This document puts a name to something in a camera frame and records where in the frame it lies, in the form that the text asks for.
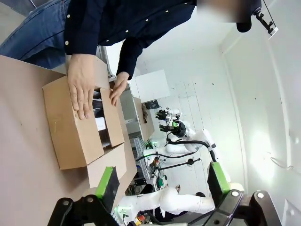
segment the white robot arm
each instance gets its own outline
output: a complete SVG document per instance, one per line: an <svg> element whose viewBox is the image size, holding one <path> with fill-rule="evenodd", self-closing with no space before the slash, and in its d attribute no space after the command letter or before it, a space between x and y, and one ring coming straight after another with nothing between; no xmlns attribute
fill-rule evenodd
<svg viewBox="0 0 301 226"><path fill-rule="evenodd" d="M205 146L212 158L212 161L220 163L222 171L228 182L230 177L226 173L220 152L214 143L208 130L203 129L195 133L189 128L188 123L179 120L179 116L172 117L166 126L160 125L163 132L173 134L178 138L173 141L167 137L167 145L155 149L144 150L144 157L148 163L152 163L156 156L173 157L177 155L195 153L201 146ZM198 197L195 195L179 195L175 188L165 188L150 194L142 194L137 196L124 196L117 207L120 218L125 222L135 219L139 211L152 210L160 207L162 213L167 211L173 214L179 214L183 211L196 213L207 213L215 208L211 197Z"/></svg>
<svg viewBox="0 0 301 226"><path fill-rule="evenodd" d="M124 196L117 206L117 212L119 220L124 220L127 224L135 219L138 212L157 207L172 214L180 214L183 211L205 214L215 208L212 198L179 195L175 188L169 187L150 194Z"/></svg>

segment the white ceiling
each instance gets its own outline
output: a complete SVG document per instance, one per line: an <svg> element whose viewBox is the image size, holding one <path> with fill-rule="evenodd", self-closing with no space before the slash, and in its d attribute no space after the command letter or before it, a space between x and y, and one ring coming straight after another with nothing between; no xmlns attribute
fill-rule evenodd
<svg viewBox="0 0 301 226"><path fill-rule="evenodd" d="M143 50L139 61L162 55L187 52L194 48L219 45L234 23L225 23L224 17L208 8L195 9L191 19L172 29Z"/></svg>

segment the black cable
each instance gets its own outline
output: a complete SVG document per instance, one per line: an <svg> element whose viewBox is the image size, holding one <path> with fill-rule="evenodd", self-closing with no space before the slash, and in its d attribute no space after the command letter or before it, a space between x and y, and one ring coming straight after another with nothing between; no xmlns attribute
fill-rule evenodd
<svg viewBox="0 0 301 226"><path fill-rule="evenodd" d="M211 158L212 158L212 161L216 162L216 158L215 158L214 151L211 150L211 151L209 151L209 153L210 153L210 156L211 156Z"/></svg>
<svg viewBox="0 0 301 226"><path fill-rule="evenodd" d="M163 225L149 210L146 210L145 212L150 216L150 220L153 223L156 223L157 225Z"/></svg>
<svg viewBox="0 0 301 226"><path fill-rule="evenodd" d="M200 158L198 158L196 160L193 160L193 163L195 163L196 161L200 161L200 160L201 160ZM162 168L159 168L158 171L160 172L161 170L166 170L166 169L170 169L170 168L174 168L174 167L178 167L178 166L183 166L183 165L190 165L190 163L187 161L187 162L179 163L179 164L172 165L172 166L162 167Z"/></svg>
<svg viewBox="0 0 301 226"><path fill-rule="evenodd" d="M171 133L172 133L172 132L170 132L170 133L167 134L167 132L166 132L166 140L168 140L168 135L171 134Z"/></svg>
<svg viewBox="0 0 301 226"><path fill-rule="evenodd" d="M267 4L265 3L265 0L263 0L263 2L264 2L264 4L265 4L265 7L267 8L267 10L268 10L268 12L269 12L269 8L268 8ZM275 27L277 27L277 26L276 26L276 24L275 24L275 22L274 22L274 20L273 20L273 17L272 17L272 15L271 15L271 13L270 13L270 12L269 12L269 16L271 17L271 19L272 19L272 21L273 21L273 23L274 23Z"/></svg>
<svg viewBox="0 0 301 226"><path fill-rule="evenodd" d="M181 145L181 144L200 144L200 145L204 145L206 148L209 148L210 145L207 144L206 142L200 141L200 140L184 140L184 141L168 141L168 144L171 145Z"/></svg>
<svg viewBox="0 0 301 226"><path fill-rule="evenodd" d="M166 157L168 159L178 159L178 158L182 158L182 157L185 157L185 156L188 156L188 155L192 155L194 154L195 152L190 152L190 153L187 153L187 154L184 154L184 155L180 155L180 156L174 156L174 157L171 157L171 156L168 156L168 155L164 155L164 154L158 154L158 153L154 153L154 154L149 154L149 155L146 155L146 156L142 156L138 159L136 159L136 161L139 161L141 159L144 159L146 157L149 157L151 155L156 155L156 156L162 156L162 157Z"/></svg>
<svg viewBox="0 0 301 226"><path fill-rule="evenodd" d="M172 156L173 154L174 154L174 153L172 153L170 156ZM169 156L169 157L170 157L170 156ZM163 159L163 161L166 161L166 159Z"/></svg>
<svg viewBox="0 0 301 226"><path fill-rule="evenodd" d="M180 140L182 140L182 139L178 139L178 140L176 140L175 142L178 142L178 141L180 141ZM166 147L167 146L167 144L166 145L164 145L164 147Z"/></svg>
<svg viewBox="0 0 301 226"><path fill-rule="evenodd" d="M189 222L188 225L191 226L191 225L197 223L197 222L200 221L201 219L204 219L205 217L210 216L213 212L214 212L214 210L209 211L209 212L207 212L207 213L205 213L205 214L199 216L198 218L196 218L196 219L194 219L193 221Z"/></svg>
<svg viewBox="0 0 301 226"><path fill-rule="evenodd" d="M167 133L166 132L166 142L169 140L169 138L168 138L168 136L169 136L169 134L171 134L172 132L169 132L169 133Z"/></svg>
<svg viewBox="0 0 301 226"><path fill-rule="evenodd" d="M170 120L169 120L169 122L168 122L168 124L167 124L167 126L169 126L169 124L170 124L170 122L172 121L172 117L170 118Z"/></svg>
<svg viewBox="0 0 301 226"><path fill-rule="evenodd" d="M126 215L126 214L124 213L123 216L122 216L122 220L123 220L123 224L124 224L124 225L126 225L125 222L124 222L124 218L125 218L125 217L128 217L128 215Z"/></svg>
<svg viewBox="0 0 301 226"><path fill-rule="evenodd" d="M155 183L155 186L157 187L157 190L159 190L158 186L157 186L157 182L158 182L158 177L157 175L153 172L151 172L155 177L156 177L156 183Z"/></svg>

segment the item inside box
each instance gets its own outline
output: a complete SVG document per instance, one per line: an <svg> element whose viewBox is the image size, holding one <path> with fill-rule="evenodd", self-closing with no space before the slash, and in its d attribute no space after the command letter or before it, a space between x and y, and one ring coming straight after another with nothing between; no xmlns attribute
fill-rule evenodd
<svg viewBox="0 0 301 226"><path fill-rule="evenodd" d="M101 100L100 91L94 91L93 94L93 112L96 120L98 134L102 142L103 148L111 146L109 131L105 123L103 102Z"/></svg>

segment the jeans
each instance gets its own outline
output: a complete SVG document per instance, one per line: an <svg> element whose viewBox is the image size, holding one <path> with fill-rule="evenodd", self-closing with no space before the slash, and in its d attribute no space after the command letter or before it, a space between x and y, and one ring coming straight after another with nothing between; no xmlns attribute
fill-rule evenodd
<svg viewBox="0 0 301 226"><path fill-rule="evenodd" d="M63 33L70 0L51 0L32 11L1 44L0 55L53 69L65 62Z"/></svg>

